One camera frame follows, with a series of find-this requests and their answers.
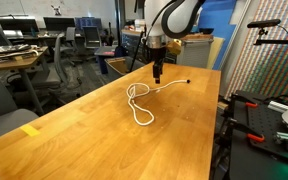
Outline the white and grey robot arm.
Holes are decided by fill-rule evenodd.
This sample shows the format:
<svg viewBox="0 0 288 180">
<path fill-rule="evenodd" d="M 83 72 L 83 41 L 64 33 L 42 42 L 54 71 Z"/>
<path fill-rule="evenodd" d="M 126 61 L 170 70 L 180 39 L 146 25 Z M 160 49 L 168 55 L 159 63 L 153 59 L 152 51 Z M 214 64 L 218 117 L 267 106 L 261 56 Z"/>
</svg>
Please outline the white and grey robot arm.
<svg viewBox="0 0 288 180">
<path fill-rule="evenodd" d="M 153 78 L 160 83 L 168 39 L 188 35 L 206 0 L 145 0 L 144 19 L 147 33 L 144 40 L 148 59 L 153 61 Z"/>
</svg>

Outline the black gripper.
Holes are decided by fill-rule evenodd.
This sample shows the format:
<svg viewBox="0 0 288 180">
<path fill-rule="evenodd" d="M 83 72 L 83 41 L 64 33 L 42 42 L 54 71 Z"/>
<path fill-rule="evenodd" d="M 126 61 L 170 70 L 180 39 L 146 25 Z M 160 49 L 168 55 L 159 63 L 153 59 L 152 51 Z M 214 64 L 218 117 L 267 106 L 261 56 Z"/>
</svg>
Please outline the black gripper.
<svg viewBox="0 0 288 180">
<path fill-rule="evenodd" d="M 154 62 L 153 64 L 153 77 L 155 78 L 155 83 L 160 84 L 160 76 L 163 75 L 163 62 L 166 55 L 166 48 L 151 48 L 150 59 Z"/>
</svg>

